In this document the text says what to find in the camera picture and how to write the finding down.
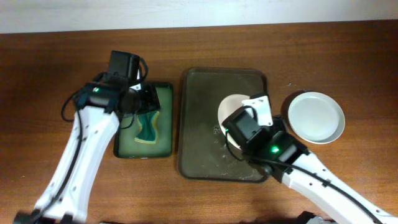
white backdrop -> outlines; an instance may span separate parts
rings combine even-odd
[[[397,18],[398,0],[0,0],[0,33]]]

table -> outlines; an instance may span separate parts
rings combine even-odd
[[[0,35],[2,223],[33,209],[71,131],[60,108],[106,71],[112,50],[144,57],[149,80],[174,85],[174,153],[118,159],[111,142],[91,191],[88,223],[275,222],[304,210],[328,217],[272,179],[206,182],[178,173],[182,76],[192,67],[262,71],[273,114],[297,90],[334,98],[345,112],[343,135],[326,145],[302,142],[340,179],[398,215],[398,21],[367,21]]]

wooden table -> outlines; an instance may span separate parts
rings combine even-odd
[[[111,142],[91,191],[88,223],[269,222],[304,210],[327,217],[272,179],[206,182],[178,173],[182,75],[199,66],[262,71],[273,114],[297,90],[334,98],[346,116],[343,135],[331,144],[305,144],[348,185],[398,215],[398,21],[371,21],[0,35],[1,223],[33,209],[71,131],[60,108],[107,69],[111,50],[141,55],[150,80],[174,85],[174,153],[118,159]]]

wood grain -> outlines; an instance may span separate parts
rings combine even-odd
[[[33,209],[70,134],[60,108],[107,69],[111,50],[141,55],[150,80],[174,85],[174,153],[118,159],[111,143],[91,191],[88,223],[272,221],[304,210],[327,217],[272,179],[206,182],[178,173],[180,85],[184,72],[199,66],[262,71],[273,114],[297,90],[330,95],[345,112],[343,135],[327,145],[305,144],[348,185],[398,215],[398,21],[371,21],[0,35],[1,223]]]

round white plate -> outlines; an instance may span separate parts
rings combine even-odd
[[[288,111],[293,131],[306,141],[326,144],[340,137],[345,127],[343,110],[329,96],[317,92],[302,93],[291,102]]]
[[[224,135],[225,135],[225,128],[222,125],[222,122],[242,106],[242,100],[248,100],[248,99],[250,99],[249,96],[233,94],[224,98],[223,101],[220,103],[217,114],[218,124],[220,125],[221,131],[223,132]],[[238,149],[241,148],[238,144],[236,144],[235,140],[230,135],[228,135],[228,141],[236,148]]]

